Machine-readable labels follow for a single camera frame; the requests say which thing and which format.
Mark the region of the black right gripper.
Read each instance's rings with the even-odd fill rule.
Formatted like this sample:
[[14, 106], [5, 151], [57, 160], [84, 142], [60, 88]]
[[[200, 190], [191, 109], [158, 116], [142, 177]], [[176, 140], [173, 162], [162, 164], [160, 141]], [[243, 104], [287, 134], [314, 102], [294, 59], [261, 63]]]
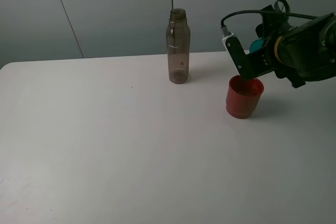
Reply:
[[266, 58], [279, 79], [288, 79], [292, 87], [299, 88], [308, 82], [314, 52], [312, 22], [290, 27], [289, 17], [262, 14], [262, 23], [255, 31], [258, 38], [265, 38]]

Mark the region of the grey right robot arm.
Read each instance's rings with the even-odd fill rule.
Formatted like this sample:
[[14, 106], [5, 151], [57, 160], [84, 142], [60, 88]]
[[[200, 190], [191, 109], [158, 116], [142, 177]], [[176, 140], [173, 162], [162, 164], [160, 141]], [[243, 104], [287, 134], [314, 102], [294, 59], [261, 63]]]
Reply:
[[330, 13], [294, 26], [288, 17], [271, 14], [277, 7], [267, 6], [255, 31], [268, 47], [277, 78], [288, 79], [294, 88], [306, 82], [335, 77], [335, 14]]

